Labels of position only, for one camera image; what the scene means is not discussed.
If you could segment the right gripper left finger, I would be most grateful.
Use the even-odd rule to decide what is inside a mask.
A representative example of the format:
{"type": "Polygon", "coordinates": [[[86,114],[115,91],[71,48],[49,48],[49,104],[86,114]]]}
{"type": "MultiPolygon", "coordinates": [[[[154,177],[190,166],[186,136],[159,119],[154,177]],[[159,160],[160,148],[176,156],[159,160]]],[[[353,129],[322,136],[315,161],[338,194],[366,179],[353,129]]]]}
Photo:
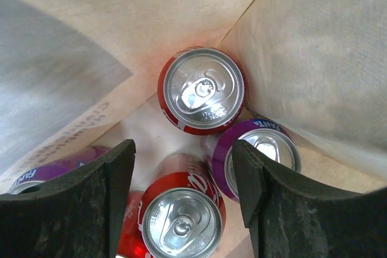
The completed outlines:
{"type": "Polygon", "coordinates": [[[115,257],[135,163],[124,140],[27,193],[1,195],[1,257],[115,257]]]}

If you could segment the red cola can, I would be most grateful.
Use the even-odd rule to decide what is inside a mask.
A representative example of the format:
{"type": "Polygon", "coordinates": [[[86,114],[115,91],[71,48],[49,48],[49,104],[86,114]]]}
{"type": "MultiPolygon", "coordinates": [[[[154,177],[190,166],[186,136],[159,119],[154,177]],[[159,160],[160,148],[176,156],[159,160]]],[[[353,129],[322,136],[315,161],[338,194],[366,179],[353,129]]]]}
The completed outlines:
{"type": "Polygon", "coordinates": [[[234,57],[211,47],[174,54],[158,78],[157,97],[164,116],[193,135],[221,132],[244,106],[246,81],[234,57]]]}

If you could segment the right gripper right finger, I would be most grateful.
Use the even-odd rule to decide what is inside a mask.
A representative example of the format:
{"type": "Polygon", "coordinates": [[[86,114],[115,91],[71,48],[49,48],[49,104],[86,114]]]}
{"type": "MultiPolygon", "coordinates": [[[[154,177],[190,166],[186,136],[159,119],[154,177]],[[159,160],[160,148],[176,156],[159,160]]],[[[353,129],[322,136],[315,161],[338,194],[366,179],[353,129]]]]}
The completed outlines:
{"type": "Polygon", "coordinates": [[[386,256],[386,189],[323,184],[244,140],[234,142],[232,159],[255,257],[386,256]]]}

